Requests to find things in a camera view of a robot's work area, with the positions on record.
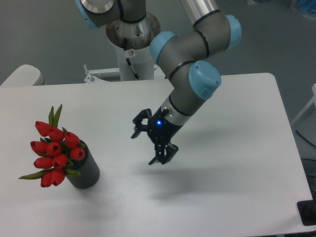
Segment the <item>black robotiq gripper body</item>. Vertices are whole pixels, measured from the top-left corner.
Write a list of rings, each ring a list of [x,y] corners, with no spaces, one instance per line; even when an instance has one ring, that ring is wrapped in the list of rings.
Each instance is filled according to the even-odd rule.
[[[155,149],[164,148],[182,127],[182,125],[175,125],[166,119],[170,111],[170,109],[158,109],[156,113],[148,119],[147,134],[154,143]]]

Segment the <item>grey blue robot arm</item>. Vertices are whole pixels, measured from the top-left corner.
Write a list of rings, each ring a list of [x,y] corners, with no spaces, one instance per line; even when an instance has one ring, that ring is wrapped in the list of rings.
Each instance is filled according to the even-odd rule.
[[[173,91],[154,114],[145,109],[133,120],[133,137],[146,132],[154,143],[151,163],[170,162],[178,151],[171,138],[221,84],[221,75],[207,58],[240,42],[240,22],[224,15],[214,0],[184,0],[194,30],[180,38],[171,31],[154,34],[143,0],[78,0],[76,5],[89,27],[114,26],[123,49],[148,47],[172,84]]]

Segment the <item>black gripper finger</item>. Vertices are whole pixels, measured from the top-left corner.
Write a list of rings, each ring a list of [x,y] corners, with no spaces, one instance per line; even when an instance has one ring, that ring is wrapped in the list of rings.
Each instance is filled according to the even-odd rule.
[[[152,117],[151,109],[144,109],[142,110],[134,119],[133,124],[134,126],[134,133],[131,136],[131,139],[136,138],[141,132],[148,132],[149,126],[142,124],[144,119],[150,119]]]
[[[166,164],[170,162],[178,150],[178,146],[171,143],[162,145],[155,144],[155,156],[149,162],[149,165],[152,165],[154,163]]]

